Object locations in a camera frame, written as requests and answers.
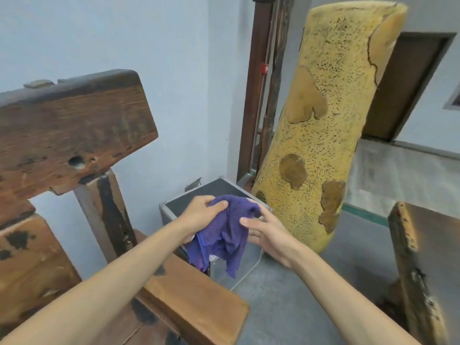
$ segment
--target purple rag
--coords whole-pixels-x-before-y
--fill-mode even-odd
[[[216,197],[209,205],[220,201],[228,201],[228,207],[216,215],[203,230],[197,232],[192,242],[187,244],[189,262],[201,271],[209,266],[211,254],[227,261],[227,274],[236,278],[236,270],[240,267],[244,247],[246,247],[248,230],[240,224],[240,218],[259,216],[257,203],[245,197],[223,195]]]

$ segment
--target brown door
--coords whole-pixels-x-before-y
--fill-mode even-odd
[[[452,34],[401,33],[372,100],[363,135],[392,140],[417,103]]]

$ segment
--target yellow pillar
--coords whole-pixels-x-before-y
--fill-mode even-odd
[[[309,11],[289,96],[253,187],[320,252],[337,225],[356,143],[406,17],[386,1]]]

